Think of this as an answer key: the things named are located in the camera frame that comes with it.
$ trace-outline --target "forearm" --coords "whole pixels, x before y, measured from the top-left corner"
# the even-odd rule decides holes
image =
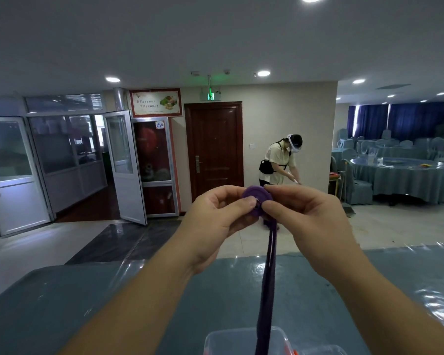
[[[298,168],[296,167],[290,167],[289,171],[293,174],[293,176],[295,176],[296,181],[301,184],[301,181],[299,180],[299,171]]]
[[[290,173],[286,172],[282,167],[279,166],[279,164],[271,162],[271,165],[273,166],[273,170],[275,172],[278,172],[279,174],[282,174],[285,177],[289,177],[290,176]]]
[[[444,326],[365,262],[333,285],[376,354],[444,354]]]
[[[153,354],[192,276],[171,240],[68,344],[68,354]]]

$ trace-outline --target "wall sign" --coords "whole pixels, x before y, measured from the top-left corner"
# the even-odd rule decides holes
[[[182,116],[179,89],[144,89],[130,91],[134,117]]]

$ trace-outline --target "clear plastic box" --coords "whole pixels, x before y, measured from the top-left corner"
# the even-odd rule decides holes
[[[213,331],[205,338],[204,355],[253,355],[256,345],[256,328]],[[271,327],[268,355],[296,354],[347,355],[342,348],[335,345],[294,351],[284,331],[278,327]]]

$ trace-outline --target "ceiling vent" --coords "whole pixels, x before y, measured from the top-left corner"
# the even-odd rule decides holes
[[[379,89],[400,89],[401,87],[411,86],[411,83],[406,83],[404,85],[389,85],[389,86],[383,86]]]

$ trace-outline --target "brown door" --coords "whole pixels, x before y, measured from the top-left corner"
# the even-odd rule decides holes
[[[193,201],[221,185],[243,186],[242,102],[185,104]]]

